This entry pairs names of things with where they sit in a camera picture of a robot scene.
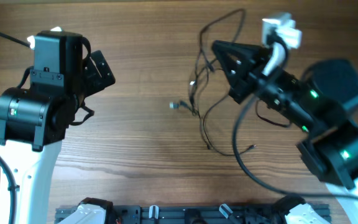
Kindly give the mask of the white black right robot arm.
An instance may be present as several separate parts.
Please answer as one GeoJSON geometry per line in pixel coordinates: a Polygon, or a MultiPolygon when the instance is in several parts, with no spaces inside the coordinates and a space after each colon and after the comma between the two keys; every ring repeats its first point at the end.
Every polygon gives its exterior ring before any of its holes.
{"type": "Polygon", "coordinates": [[[306,138],[297,144],[301,159],[352,223],[358,223],[358,74],[345,59],[323,60],[301,78],[285,70],[289,48],[281,40],[268,47],[217,40],[212,50],[230,85],[229,96],[243,103],[240,118],[263,101],[306,138]]]}

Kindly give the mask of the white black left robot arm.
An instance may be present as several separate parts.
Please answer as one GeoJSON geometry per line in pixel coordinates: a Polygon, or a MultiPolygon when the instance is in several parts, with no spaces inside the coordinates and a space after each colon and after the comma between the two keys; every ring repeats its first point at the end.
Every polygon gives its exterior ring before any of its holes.
{"type": "Polygon", "coordinates": [[[28,45],[33,65],[0,96],[0,223],[46,222],[66,130],[78,124],[78,110],[92,117],[85,99],[116,81],[104,55],[81,34],[43,30],[28,45]]]}

